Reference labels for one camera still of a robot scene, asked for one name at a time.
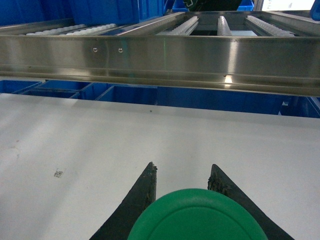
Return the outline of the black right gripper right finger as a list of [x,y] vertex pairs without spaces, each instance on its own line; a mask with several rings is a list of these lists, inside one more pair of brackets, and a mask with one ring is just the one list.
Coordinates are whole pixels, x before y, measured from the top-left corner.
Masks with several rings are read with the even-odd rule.
[[257,221],[269,240],[292,240],[286,231],[272,221],[216,164],[211,167],[207,189],[220,193],[241,205]]

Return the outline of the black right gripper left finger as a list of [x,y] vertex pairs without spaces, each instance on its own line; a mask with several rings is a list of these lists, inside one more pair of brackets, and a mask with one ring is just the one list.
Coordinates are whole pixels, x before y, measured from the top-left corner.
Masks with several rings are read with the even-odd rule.
[[140,215],[156,200],[157,167],[149,162],[120,205],[92,240],[126,240]]

